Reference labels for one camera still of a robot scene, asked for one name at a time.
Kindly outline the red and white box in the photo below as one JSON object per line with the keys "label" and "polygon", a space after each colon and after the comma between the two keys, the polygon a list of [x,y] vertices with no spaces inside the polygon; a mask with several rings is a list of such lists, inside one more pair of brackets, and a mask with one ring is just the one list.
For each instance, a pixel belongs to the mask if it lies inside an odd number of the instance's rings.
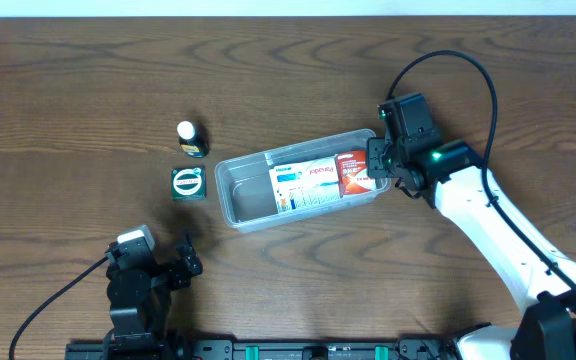
{"label": "red and white box", "polygon": [[339,177],[340,196],[354,196],[376,190],[376,182],[368,176],[366,151],[340,153],[335,158]]}

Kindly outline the white Panadol box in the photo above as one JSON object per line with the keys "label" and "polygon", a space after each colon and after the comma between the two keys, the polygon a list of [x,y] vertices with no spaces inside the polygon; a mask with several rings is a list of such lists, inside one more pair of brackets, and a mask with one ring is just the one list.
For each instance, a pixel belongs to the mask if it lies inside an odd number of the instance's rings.
{"label": "white Panadol box", "polygon": [[325,183],[339,186],[334,156],[277,165],[269,173],[274,190],[277,187],[314,187]]}

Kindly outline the clear plastic container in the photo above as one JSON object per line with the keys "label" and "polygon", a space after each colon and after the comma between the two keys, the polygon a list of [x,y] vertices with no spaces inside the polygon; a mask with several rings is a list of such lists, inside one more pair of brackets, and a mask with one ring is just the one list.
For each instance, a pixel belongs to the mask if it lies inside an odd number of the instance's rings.
{"label": "clear plastic container", "polygon": [[390,181],[364,170],[342,182],[341,161],[366,149],[375,133],[354,130],[222,161],[215,167],[225,223],[242,233],[372,202]]}

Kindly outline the small dark bottle white cap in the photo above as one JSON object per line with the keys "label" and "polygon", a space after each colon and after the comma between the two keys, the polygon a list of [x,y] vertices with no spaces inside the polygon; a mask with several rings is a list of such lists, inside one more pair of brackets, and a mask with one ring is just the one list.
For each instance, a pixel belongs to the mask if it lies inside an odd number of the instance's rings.
{"label": "small dark bottle white cap", "polygon": [[209,146],[199,123],[181,121],[176,127],[178,142],[189,157],[204,158],[209,154]]}

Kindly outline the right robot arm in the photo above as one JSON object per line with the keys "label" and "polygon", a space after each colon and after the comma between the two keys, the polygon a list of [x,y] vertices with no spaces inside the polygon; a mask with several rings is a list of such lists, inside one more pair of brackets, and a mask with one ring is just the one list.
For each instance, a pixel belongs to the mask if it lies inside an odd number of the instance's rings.
{"label": "right robot arm", "polygon": [[464,141],[446,143],[419,93],[378,107],[384,137],[367,142],[368,174],[393,178],[453,222],[499,275],[517,328],[481,325],[450,341],[456,359],[576,359],[576,262],[550,243],[500,189]]}

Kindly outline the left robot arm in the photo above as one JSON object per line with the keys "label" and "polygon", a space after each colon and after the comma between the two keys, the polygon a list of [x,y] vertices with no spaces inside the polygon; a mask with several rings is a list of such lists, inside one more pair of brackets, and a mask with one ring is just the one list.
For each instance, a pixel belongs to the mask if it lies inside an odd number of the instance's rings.
{"label": "left robot arm", "polygon": [[174,291],[187,288],[203,272],[189,239],[177,256],[159,263],[154,242],[145,234],[122,240],[107,252],[107,297],[113,329],[102,341],[103,359],[190,359],[183,336],[167,328]]}

